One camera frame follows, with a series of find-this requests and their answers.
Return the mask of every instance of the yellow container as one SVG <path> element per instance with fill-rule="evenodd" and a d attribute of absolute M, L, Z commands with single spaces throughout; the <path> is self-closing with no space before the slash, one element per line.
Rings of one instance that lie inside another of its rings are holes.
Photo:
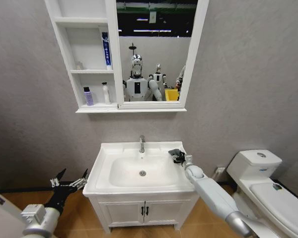
<path fill-rule="evenodd" d="M 178 101 L 179 93 L 177 89 L 165 89 L 164 91 L 167 101 Z"/>

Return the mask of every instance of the toilet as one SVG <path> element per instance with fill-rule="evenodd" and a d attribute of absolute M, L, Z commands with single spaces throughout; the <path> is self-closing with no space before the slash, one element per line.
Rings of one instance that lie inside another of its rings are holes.
<path fill-rule="evenodd" d="M 240 151 L 227 168 L 237 183 L 233 194 L 239 210 L 280 238 L 298 238 L 298 199 L 270 179 L 282 160 L 268 150 Z"/>

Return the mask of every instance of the toilet seat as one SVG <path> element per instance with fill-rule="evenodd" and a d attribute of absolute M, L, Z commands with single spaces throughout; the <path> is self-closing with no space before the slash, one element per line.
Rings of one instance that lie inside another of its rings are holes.
<path fill-rule="evenodd" d="M 277 183 L 258 183 L 250 186 L 256 198 L 285 227 L 298 235 L 298 199 Z"/>

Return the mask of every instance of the bottle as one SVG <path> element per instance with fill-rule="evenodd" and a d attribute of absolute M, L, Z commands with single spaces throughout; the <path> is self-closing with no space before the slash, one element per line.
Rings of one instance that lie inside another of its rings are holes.
<path fill-rule="evenodd" d="M 84 95 L 85 95 L 87 105 L 88 106 L 93 106 L 94 101 L 93 101 L 93 97 L 91 95 L 91 92 L 89 90 L 89 87 L 84 87 Z"/>
<path fill-rule="evenodd" d="M 107 86 L 107 82 L 101 83 L 103 85 L 103 92 L 104 92 L 104 98 L 105 98 L 105 104 L 110 104 L 109 100 L 109 88 Z"/>

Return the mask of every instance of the white sink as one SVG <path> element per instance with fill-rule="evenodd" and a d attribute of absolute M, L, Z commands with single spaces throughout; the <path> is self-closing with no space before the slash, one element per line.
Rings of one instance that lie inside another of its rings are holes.
<path fill-rule="evenodd" d="M 179 141 L 146 142 L 144 153 L 139 142 L 102 143 L 83 193 L 194 191 L 168 153 L 175 148 L 184 151 Z"/>

